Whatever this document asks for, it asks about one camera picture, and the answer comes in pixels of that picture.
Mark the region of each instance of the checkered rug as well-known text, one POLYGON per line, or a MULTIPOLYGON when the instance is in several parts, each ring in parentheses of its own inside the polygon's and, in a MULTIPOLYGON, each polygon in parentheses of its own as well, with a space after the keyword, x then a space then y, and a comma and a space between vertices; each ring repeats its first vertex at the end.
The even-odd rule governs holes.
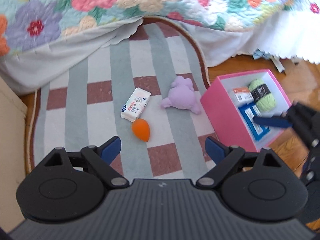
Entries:
POLYGON ((41 89, 35 165, 54 147, 79 151, 118 135, 122 149, 111 166, 129 181, 198 179, 215 165, 204 152, 205 138, 215 134, 203 109, 195 115, 160 108, 176 75, 192 79, 199 100, 206 89, 199 58, 181 31, 169 25, 140 26, 129 39, 98 49, 41 89), (151 92, 141 116, 150 125, 148 142, 137 139, 132 123, 120 118, 136 87, 151 92))

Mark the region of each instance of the gray stripe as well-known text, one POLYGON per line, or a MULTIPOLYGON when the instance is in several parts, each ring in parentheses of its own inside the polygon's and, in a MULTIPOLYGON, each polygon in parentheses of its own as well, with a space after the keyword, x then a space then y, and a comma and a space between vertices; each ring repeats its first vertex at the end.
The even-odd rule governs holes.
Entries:
POLYGON ((132 133, 132 123, 121 118, 121 109, 135 89, 133 83, 129 40, 110 46, 112 97, 117 134, 121 138, 121 163, 124 176, 153 178, 147 145, 132 133))
POLYGON ((35 166, 38 165, 47 154, 44 152, 44 124, 47 112, 49 90, 50 83, 41 88, 40 109, 35 127, 34 141, 30 142, 33 144, 33 158, 35 166))
POLYGON ((66 103, 65 147, 79 151, 89 144, 87 116, 88 58, 69 70, 66 103))
MULTIPOLYGON (((169 46, 162 31, 156 24, 145 25, 144 28, 150 37, 153 67, 164 98, 168 95, 171 83, 176 78, 169 46)), ((185 178, 198 179, 207 173, 208 169, 190 111, 179 110, 174 107, 169 107, 166 111, 183 175, 185 178)))
POLYGON ((203 95, 203 93, 206 91, 206 88, 204 86, 204 81, 202 78, 199 58, 197 56, 195 49, 191 45, 191 43, 184 36, 181 35, 180 37, 183 41, 184 47, 186 48, 193 79, 196 82, 196 85, 199 89, 200 94, 203 95))

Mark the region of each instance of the orange makeup sponge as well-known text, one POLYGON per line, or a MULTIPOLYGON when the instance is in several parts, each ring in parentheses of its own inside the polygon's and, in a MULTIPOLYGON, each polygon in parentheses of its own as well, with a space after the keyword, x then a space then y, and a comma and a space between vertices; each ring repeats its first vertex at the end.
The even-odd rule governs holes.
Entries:
POLYGON ((146 120, 137 119, 132 123, 132 132, 140 140, 147 142, 150 138, 150 127, 146 120))

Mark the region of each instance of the beige furniture panel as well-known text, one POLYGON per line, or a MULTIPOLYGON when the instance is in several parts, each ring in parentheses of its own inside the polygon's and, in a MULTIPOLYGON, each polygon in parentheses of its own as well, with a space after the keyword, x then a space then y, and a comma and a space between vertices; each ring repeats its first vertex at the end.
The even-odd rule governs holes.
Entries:
POLYGON ((8 232, 23 220, 16 190, 25 178, 26 105, 0 77, 0 226, 8 232))

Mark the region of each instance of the green yarn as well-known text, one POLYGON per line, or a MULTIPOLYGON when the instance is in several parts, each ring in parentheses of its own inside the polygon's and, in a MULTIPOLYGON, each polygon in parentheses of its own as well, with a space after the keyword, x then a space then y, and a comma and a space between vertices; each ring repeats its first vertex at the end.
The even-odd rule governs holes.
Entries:
MULTIPOLYGON (((250 92, 263 84, 265 84, 265 82, 261 78, 253 80, 249 85, 250 92)), ((257 101, 256 106, 261 112, 270 111, 276 107, 276 99, 273 94, 270 93, 257 101)))

